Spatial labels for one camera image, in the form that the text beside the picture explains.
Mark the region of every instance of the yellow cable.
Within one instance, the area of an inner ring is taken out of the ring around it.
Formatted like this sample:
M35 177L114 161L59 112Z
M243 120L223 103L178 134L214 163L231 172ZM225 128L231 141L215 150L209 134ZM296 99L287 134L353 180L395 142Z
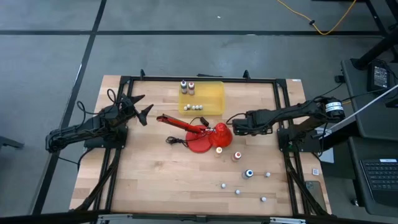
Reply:
M302 16L302 17L308 19L308 21L310 21L310 22L312 21L312 19L308 18L308 16L303 15L303 14L301 14L301 13L299 13L299 12L294 11L292 8L288 7L288 6L287 6L285 3L283 3L282 1L280 1L280 0L277 0L277 1L278 1L279 3L281 3L282 5L284 5L288 10L292 11L293 13L295 13L295 14L297 14L297 15L299 15L299 16ZM331 32L334 31L334 29L336 29L336 27L340 24L340 22L342 22L343 19L347 16L347 14L348 14L348 13L350 12L350 10L353 8L353 6L354 6L354 4L356 3L356 1L357 1L357 0L354 0L354 1L353 1L353 3L352 3L352 4L350 5L350 7L347 9L346 13L344 13L343 17L336 23L336 25L335 25L333 28L331 28L330 31L328 31L328 32L326 32L326 33L323 33L323 32L321 32L321 31L318 29L318 27L315 25L315 23L313 23L312 26L313 26L313 27L318 31L318 33L321 34L321 35L328 35L328 34L330 34Z

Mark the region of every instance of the gray carpet floor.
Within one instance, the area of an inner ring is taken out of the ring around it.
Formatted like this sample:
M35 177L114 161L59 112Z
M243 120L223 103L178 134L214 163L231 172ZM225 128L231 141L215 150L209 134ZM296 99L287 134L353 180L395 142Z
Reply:
M348 2L285 0L331 28ZM394 23L384 1L372 1L385 26ZM0 30L91 30L100 0L0 1ZM339 30L378 30L365 3L355 5ZM108 0L99 30L312 30L308 22L277 1L265 0ZM25 148L0 151L0 216L25 215L37 191L47 151L44 138L59 127L75 82L88 35L0 35L0 135ZM253 35L97 35L78 100L94 108L103 75L195 76L197 73L241 77L299 78L313 98L336 86L340 62L360 57L380 41L364 36ZM391 59L389 52L383 55ZM345 85L333 92L346 98ZM76 108L70 124L81 121ZM76 161L83 144L61 156ZM59 161L44 206L45 213L66 212L76 180L76 166ZM349 180L326 178L332 211L339 217L398 223L354 207ZM177 221L135 220L135 223Z

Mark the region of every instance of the small cylinder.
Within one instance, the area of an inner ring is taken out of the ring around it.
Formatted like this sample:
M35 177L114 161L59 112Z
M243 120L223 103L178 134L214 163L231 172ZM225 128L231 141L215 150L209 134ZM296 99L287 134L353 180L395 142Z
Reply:
M215 157L220 157L222 152L223 152L223 148L217 147Z
M187 88L187 83L185 80L181 81L181 92L182 94L187 94L188 88Z
M242 157L242 154L240 152L235 152L232 155L232 161L234 162L238 162L240 160L240 158Z
M242 173L243 179L248 179L253 176L253 170L246 170Z
M189 95L195 94L195 84L193 82L190 82L188 84L188 93L189 93Z

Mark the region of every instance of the keyboard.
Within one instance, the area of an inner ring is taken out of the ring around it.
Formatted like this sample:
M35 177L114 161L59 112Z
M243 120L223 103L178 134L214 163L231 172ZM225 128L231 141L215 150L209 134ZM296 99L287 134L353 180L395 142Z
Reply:
M398 207L396 200L391 200L398 196L398 158L364 159L360 162L373 200Z

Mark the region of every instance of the red desk lamp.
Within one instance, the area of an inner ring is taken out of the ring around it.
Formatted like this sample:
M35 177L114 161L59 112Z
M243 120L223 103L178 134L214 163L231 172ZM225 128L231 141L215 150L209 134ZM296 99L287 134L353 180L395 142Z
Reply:
M193 152L207 152L212 146L226 147L232 142L232 132L224 123L208 129L204 125L194 126L165 114L158 116L156 120L186 130L185 142Z

